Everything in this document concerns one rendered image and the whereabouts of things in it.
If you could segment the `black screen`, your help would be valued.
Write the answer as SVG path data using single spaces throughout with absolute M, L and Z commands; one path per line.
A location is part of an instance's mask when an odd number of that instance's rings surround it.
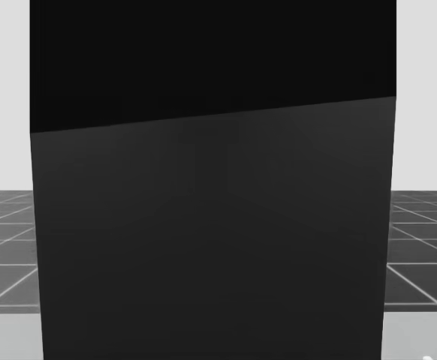
M 30 0 L 44 360 L 381 360 L 397 0 Z

